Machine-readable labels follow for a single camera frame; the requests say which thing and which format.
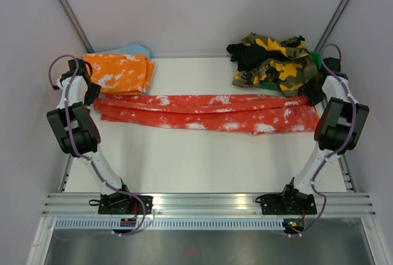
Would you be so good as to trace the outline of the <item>camouflage yellow green trousers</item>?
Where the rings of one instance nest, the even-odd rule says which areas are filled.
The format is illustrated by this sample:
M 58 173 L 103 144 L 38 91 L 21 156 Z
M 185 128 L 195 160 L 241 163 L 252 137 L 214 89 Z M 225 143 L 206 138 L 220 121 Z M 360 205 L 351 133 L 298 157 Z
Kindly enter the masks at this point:
M 234 86 L 276 90 L 287 97 L 296 96 L 320 68 L 303 36 L 276 40 L 251 33 L 228 45 L 227 52 L 236 63 Z

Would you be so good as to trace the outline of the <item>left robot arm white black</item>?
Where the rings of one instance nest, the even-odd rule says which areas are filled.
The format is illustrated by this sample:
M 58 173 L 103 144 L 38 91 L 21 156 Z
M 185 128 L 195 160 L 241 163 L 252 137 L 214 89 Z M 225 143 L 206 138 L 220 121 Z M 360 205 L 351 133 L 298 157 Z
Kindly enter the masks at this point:
M 96 180 L 101 206 L 108 205 L 121 214 L 129 213 L 134 200 L 104 157 L 100 149 L 101 136 L 90 115 L 89 107 L 101 91 L 91 80 L 92 65 L 72 55 L 62 55 L 52 62 L 49 73 L 63 58 L 69 58 L 69 69 L 56 83 L 50 83 L 55 91 L 61 91 L 61 98 L 56 108 L 47 112 L 49 125 L 61 150 L 83 163 Z

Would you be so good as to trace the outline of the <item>red white tie-dye trousers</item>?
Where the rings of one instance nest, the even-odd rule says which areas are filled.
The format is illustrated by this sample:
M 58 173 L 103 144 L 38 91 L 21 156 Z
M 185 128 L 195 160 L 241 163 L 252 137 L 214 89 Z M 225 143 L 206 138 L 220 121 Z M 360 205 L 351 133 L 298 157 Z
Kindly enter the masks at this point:
M 98 98 L 93 107 L 103 121 L 250 135 L 313 132 L 319 122 L 305 97 L 264 94 L 113 95 Z

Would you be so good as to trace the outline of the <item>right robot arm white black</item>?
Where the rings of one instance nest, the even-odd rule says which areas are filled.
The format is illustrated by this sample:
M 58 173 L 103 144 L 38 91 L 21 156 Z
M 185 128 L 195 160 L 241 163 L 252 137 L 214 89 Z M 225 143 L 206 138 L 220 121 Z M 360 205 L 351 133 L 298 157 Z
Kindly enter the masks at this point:
M 286 213 L 311 204 L 327 169 L 357 145 L 369 114 L 369 107 L 351 93 L 348 77 L 341 73 L 341 60 L 328 57 L 322 66 L 325 76 L 321 91 L 327 105 L 314 132 L 316 145 L 310 158 L 280 197 L 280 206 Z

